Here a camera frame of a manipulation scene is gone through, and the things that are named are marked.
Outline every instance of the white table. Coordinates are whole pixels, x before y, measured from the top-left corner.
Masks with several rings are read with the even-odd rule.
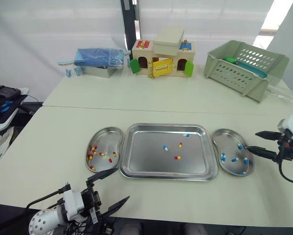
[[[274,141],[254,135],[277,131],[274,115],[175,113],[63,107],[40,108],[0,160],[0,204],[25,207],[29,202],[62,187],[84,189],[91,172],[85,167],[85,150],[101,128],[123,132],[136,122],[200,124],[211,134],[229,128],[250,145],[277,150]],[[293,162],[284,173],[293,179]],[[293,227],[293,184],[284,180],[270,160],[255,157],[254,172],[239,178],[220,167],[210,182],[128,179],[119,172],[95,183],[104,212],[130,196],[114,215],[119,217],[207,224]],[[36,204],[44,209],[58,200]]]
[[[19,88],[19,90],[21,91],[21,94],[28,94],[29,93],[29,89],[28,88]],[[12,119],[14,118],[14,116],[16,115],[16,113],[18,112],[19,108],[15,109],[15,111],[10,115],[10,117],[6,120],[6,122],[4,123],[0,123],[0,131],[4,130],[6,127],[9,126],[9,124],[11,123]]]
[[[280,86],[287,88],[283,81]],[[110,78],[82,75],[63,78],[43,103],[45,106],[219,114],[293,114],[293,102],[265,97],[261,103],[225,85],[205,79],[195,67],[191,78],[155,79],[134,75],[130,68]]]

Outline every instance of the stainless steel tray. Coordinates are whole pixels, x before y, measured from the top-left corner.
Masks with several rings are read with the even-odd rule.
[[[117,127],[106,127],[98,131],[90,140],[85,155],[85,161],[87,169],[92,172],[100,172],[110,168],[117,167],[120,150],[123,144],[123,133]],[[94,146],[97,146],[95,152],[92,150]]]
[[[217,149],[217,159],[225,172],[240,177],[248,176],[253,172],[254,156],[244,148],[248,143],[242,136],[229,129],[218,129],[214,131],[212,139]]]
[[[209,181],[218,173],[211,139],[199,125],[134,124],[121,156],[120,171],[129,178]]]

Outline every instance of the plastic basket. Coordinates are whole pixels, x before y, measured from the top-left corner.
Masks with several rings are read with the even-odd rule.
[[[238,62],[261,70],[267,77],[261,78],[249,70],[223,60],[226,57],[234,57]],[[268,84],[275,86],[279,83],[288,62],[289,58],[285,55],[232,40],[208,53],[204,75],[235,89],[242,93],[242,96],[249,96],[260,102]]]

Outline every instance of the yellow door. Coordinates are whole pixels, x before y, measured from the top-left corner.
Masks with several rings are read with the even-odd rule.
[[[153,76],[161,76],[172,72],[172,59],[161,60],[153,63]]]

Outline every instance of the white lid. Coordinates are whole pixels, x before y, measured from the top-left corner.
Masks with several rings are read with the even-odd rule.
[[[161,33],[155,37],[154,44],[161,44],[167,46],[178,46],[184,29],[180,27],[165,27]]]

